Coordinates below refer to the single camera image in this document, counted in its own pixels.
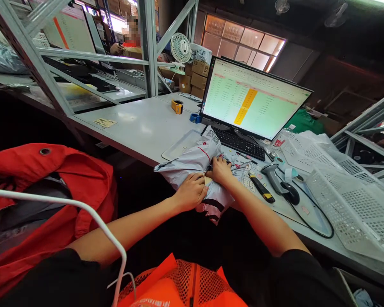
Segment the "second monitor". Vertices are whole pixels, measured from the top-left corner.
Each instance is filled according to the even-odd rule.
[[[212,57],[200,115],[271,141],[312,93],[246,65]]]

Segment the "orange highlighted column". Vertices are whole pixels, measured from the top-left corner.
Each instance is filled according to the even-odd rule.
[[[249,92],[247,93],[246,97],[244,98],[243,104],[240,107],[240,110],[238,112],[238,115],[236,115],[234,123],[237,125],[242,124],[242,121],[247,113],[247,110],[249,110],[250,105],[253,102],[253,99],[255,98],[257,94],[257,91],[253,89],[249,89]]]

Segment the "white mesh crate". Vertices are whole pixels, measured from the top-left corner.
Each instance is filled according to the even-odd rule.
[[[306,184],[345,248],[384,262],[384,191],[327,168],[315,168]]]
[[[350,175],[368,183],[377,183],[384,187],[384,183],[378,180],[368,170],[359,165],[351,157],[339,151],[326,150],[326,152]]]
[[[308,173],[313,171],[314,166],[334,167],[344,172],[343,168],[312,140],[294,133],[285,133],[285,137],[286,141],[280,148],[289,165]]]
[[[33,38],[33,44],[36,47],[50,47],[50,43],[47,40],[47,36],[44,33],[39,32],[34,38]]]

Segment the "paper slip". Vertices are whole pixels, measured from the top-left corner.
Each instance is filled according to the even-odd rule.
[[[100,125],[100,126],[103,126],[103,127],[105,127],[105,128],[109,128],[109,127],[111,127],[112,125],[115,125],[115,124],[116,124],[115,121],[108,120],[108,121],[103,122],[103,123],[101,123],[101,124],[99,124],[99,125]]]
[[[107,121],[107,119],[99,118],[99,119],[96,119],[93,122],[95,122],[96,124],[101,124],[101,123],[106,122],[106,121]]]

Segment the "plastic bottle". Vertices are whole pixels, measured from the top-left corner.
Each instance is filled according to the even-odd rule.
[[[274,138],[272,142],[272,147],[280,147],[286,141],[288,134],[293,133],[293,130],[296,128],[295,125],[290,125],[288,128],[282,129],[279,134]]]

